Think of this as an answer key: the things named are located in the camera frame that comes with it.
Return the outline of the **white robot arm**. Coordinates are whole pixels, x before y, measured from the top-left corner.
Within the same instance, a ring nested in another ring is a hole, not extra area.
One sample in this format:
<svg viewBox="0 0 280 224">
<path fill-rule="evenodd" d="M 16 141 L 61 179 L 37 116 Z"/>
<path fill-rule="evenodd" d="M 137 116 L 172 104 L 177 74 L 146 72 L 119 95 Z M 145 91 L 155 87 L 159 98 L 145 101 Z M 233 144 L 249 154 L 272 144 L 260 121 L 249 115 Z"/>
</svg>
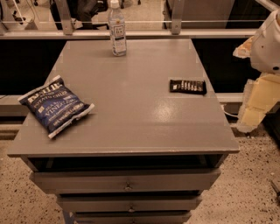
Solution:
<svg viewBox="0 0 280 224">
<path fill-rule="evenodd" d="M 233 55 L 249 58 L 250 65 L 261 73 L 255 81 L 247 81 L 238 113 L 236 128 L 249 133 L 280 101 L 280 9 L 272 11 Z"/>
</svg>

